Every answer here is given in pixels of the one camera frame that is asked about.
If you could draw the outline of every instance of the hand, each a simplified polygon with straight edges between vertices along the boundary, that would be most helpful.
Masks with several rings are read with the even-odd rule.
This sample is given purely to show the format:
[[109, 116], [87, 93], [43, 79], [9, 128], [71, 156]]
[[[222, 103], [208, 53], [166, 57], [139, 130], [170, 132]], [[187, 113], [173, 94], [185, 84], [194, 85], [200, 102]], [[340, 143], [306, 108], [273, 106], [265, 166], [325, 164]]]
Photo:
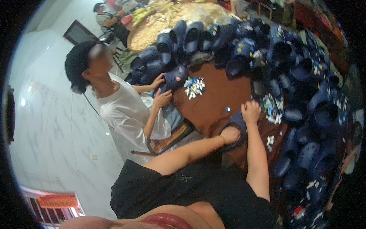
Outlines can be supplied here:
[[163, 94], [160, 94], [160, 93], [161, 93], [161, 89], [159, 88], [158, 91], [156, 92], [155, 99], [154, 99], [153, 106], [152, 106], [152, 109], [156, 110], [156, 111], [158, 111], [163, 106], [167, 105], [173, 96], [172, 90], [164, 92]]
[[124, 15], [124, 9], [122, 9], [122, 10], [118, 11], [118, 12], [117, 12], [117, 15], [118, 15], [119, 17], [123, 17], [123, 15]]
[[356, 147], [353, 150], [351, 150], [351, 153], [342, 161], [342, 171], [345, 171], [348, 167], [348, 165], [350, 164], [350, 162], [352, 161], [352, 159], [356, 159], [355, 156], [358, 154], [359, 152], [359, 148]]
[[162, 82], [165, 81], [165, 79], [162, 79], [162, 77], [164, 76], [165, 73], [161, 73], [155, 80], [154, 82], [151, 84], [151, 88], [152, 90], [154, 90], [155, 88], [157, 88]]
[[242, 116], [245, 123], [248, 124], [257, 124], [259, 115], [261, 114], [261, 107], [259, 106], [259, 103], [256, 101], [248, 101], [244, 104], [242, 104]]
[[226, 127], [220, 134], [227, 145], [237, 142], [240, 138], [240, 131], [234, 126]]

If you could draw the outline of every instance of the man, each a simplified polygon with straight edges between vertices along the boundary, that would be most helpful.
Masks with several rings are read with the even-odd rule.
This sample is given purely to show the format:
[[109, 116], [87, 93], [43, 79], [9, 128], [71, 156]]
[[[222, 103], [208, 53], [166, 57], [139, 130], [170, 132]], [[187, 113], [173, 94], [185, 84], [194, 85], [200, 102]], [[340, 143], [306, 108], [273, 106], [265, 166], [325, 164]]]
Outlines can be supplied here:
[[127, 38], [130, 33], [128, 29], [121, 23], [120, 19], [124, 15], [124, 10], [118, 11], [116, 15], [112, 15], [104, 11], [104, 3], [97, 3], [93, 9], [97, 13], [97, 23], [102, 26], [103, 32], [106, 29], [113, 29], [113, 33], [123, 43], [124, 47], [127, 48]]
[[234, 126], [220, 136], [194, 141], [143, 166], [124, 164], [112, 187], [111, 207], [119, 220], [78, 217], [60, 229], [243, 229], [273, 228], [266, 151], [255, 101], [242, 104], [248, 134], [248, 174], [205, 162], [193, 163], [240, 137]]
[[108, 73], [112, 54], [99, 42], [81, 42], [66, 56], [65, 70], [74, 92], [82, 94], [91, 85], [96, 92], [99, 115], [118, 133], [124, 135], [137, 151], [149, 152], [148, 139], [166, 139], [183, 121], [170, 102], [171, 90], [153, 99], [152, 90], [164, 80], [162, 74], [151, 85], [130, 85]]

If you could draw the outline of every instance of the dark hair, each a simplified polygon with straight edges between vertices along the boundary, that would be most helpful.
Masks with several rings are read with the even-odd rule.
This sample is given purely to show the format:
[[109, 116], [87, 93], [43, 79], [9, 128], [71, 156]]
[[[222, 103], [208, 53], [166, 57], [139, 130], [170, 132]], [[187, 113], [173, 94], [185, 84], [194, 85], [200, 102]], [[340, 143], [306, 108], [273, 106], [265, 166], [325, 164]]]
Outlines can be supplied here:
[[71, 82], [73, 92], [85, 93], [90, 81], [83, 77], [83, 72], [89, 68], [88, 53], [99, 41], [84, 41], [74, 46], [67, 54], [65, 60], [65, 72]]
[[95, 4], [94, 5], [94, 8], [93, 8], [93, 11], [94, 12], [97, 12], [98, 11], [98, 9], [99, 9], [99, 7], [101, 7], [101, 6], [103, 6], [104, 5], [104, 3], [97, 3], [97, 4]]

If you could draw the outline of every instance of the bracelet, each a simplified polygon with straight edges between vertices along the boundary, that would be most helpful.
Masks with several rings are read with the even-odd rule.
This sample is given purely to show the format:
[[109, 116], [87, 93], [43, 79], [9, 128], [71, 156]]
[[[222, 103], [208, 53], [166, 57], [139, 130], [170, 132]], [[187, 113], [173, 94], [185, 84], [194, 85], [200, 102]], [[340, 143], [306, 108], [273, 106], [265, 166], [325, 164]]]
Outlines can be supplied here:
[[226, 146], [226, 141], [225, 141], [225, 138], [221, 135], [219, 135], [223, 140], [224, 140], [224, 147]]

